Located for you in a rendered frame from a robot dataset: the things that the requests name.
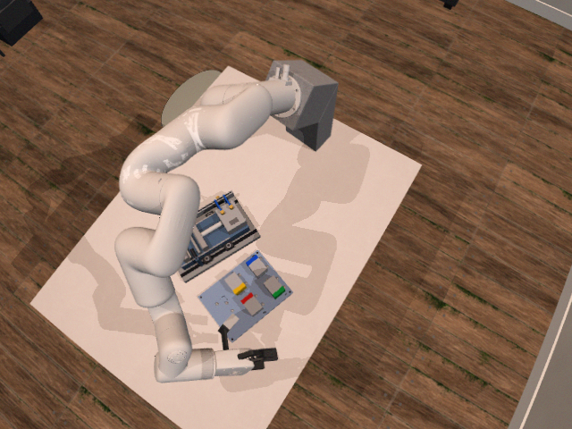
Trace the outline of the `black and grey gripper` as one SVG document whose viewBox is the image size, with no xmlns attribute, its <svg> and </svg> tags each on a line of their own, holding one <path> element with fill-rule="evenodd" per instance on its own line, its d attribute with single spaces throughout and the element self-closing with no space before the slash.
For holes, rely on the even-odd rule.
<svg viewBox="0 0 572 429">
<path fill-rule="evenodd" d="M 244 375 L 252 370 L 262 370 L 265 369 L 264 362 L 278 360 L 276 348 L 227 349 L 218 351 L 214 351 L 212 348 L 210 349 L 212 350 L 214 358 L 214 372 L 211 379 L 214 379 L 215 376 Z M 251 359 L 249 359 L 249 357 L 251 357 Z"/>
</svg>

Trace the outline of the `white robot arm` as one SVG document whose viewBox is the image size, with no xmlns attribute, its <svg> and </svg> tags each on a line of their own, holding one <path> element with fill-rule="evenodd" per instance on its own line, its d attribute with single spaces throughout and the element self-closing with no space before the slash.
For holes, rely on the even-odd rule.
<svg viewBox="0 0 572 429">
<path fill-rule="evenodd" d="M 156 230 L 130 227 L 114 242 L 133 298 L 148 309 L 155 326 L 159 356 L 157 352 L 154 372 L 159 383 L 208 380 L 214 372 L 212 350 L 192 348 L 171 279 L 188 251 L 200 190 L 189 176 L 168 172 L 202 150 L 241 146 L 270 115 L 286 118 L 296 113 L 301 90 L 289 72 L 290 65 L 284 64 L 282 74 L 276 67 L 267 81 L 211 87 L 200 105 L 138 145 L 122 166 L 122 199 L 141 212 L 160 215 Z"/>
</svg>

